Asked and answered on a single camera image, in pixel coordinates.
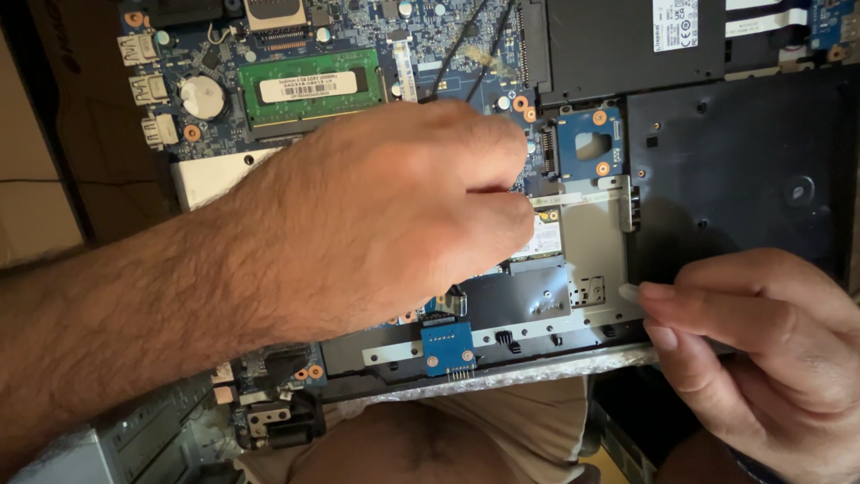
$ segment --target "fingernail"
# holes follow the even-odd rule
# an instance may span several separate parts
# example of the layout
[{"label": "fingernail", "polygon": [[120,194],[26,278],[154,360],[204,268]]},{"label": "fingernail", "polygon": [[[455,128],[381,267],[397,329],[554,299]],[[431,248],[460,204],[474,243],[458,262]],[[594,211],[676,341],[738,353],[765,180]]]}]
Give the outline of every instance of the fingernail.
[{"label": "fingernail", "polygon": [[643,282],[639,285],[639,295],[646,299],[672,299],[675,297],[675,287],[668,284]]},{"label": "fingernail", "polygon": [[645,332],[651,338],[654,348],[659,351],[672,351],[678,348],[678,336],[671,328],[663,326],[645,326]]}]

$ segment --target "green ram stick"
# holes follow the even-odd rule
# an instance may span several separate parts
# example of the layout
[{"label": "green ram stick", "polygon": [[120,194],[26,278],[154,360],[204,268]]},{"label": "green ram stick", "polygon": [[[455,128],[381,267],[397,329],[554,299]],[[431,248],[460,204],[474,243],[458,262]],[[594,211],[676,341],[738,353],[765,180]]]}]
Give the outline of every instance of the green ram stick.
[{"label": "green ram stick", "polygon": [[239,68],[252,129],[344,115],[384,101],[375,49]]}]

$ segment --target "capacitor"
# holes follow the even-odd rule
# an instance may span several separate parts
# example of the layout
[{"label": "capacitor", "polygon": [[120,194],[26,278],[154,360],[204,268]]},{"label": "capacitor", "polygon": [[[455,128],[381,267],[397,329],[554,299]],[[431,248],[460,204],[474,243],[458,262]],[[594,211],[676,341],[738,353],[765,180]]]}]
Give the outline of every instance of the capacitor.
[{"label": "capacitor", "polygon": [[495,102],[495,108],[500,113],[504,113],[511,108],[511,100],[507,96],[502,96]]},{"label": "capacitor", "polygon": [[321,44],[328,44],[331,41],[331,31],[325,27],[320,27],[316,30],[316,41]]},{"label": "capacitor", "polygon": [[401,17],[410,18],[412,16],[412,3],[409,0],[401,0],[400,4],[397,5],[397,11],[400,12]]},{"label": "capacitor", "polygon": [[224,89],[206,76],[192,76],[182,83],[182,107],[195,118],[209,121],[224,111]]},{"label": "capacitor", "polygon": [[163,30],[156,32],[155,38],[156,43],[161,47],[172,47],[174,45],[173,36]]}]

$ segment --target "barcode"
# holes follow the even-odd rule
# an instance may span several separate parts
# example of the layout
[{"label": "barcode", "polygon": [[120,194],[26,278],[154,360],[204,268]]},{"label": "barcode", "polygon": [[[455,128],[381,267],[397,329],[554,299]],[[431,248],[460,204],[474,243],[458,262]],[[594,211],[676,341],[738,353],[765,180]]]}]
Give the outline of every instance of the barcode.
[{"label": "barcode", "polygon": [[298,86],[284,88],[284,96],[295,96],[297,94],[311,94],[325,90],[337,90],[337,84],[317,84],[313,86]]}]

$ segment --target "bubble wrap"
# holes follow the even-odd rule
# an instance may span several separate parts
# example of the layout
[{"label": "bubble wrap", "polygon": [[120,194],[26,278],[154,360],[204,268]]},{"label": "bubble wrap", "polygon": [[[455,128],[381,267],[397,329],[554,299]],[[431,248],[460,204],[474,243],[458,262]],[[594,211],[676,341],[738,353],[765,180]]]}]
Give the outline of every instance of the bubble wrap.
[{"label": "bubble wrap", "polygon": [[474,392],[489,388],[502,388],[522,383],[560,380],[573,376],[592,375],[627,366],[643,366],[657,363],[657,353],[649,344],[631,344],[611,350],[589,351],[574,360],[552,363],[529,369],[519,369],[499,375],[479,376],[460,382],[448,382],[426,388],[402,390],[391,394],[377,395],[337,404],[346,418],[352,418],[367,406],[384,401],[419,400],[443,395]]}]

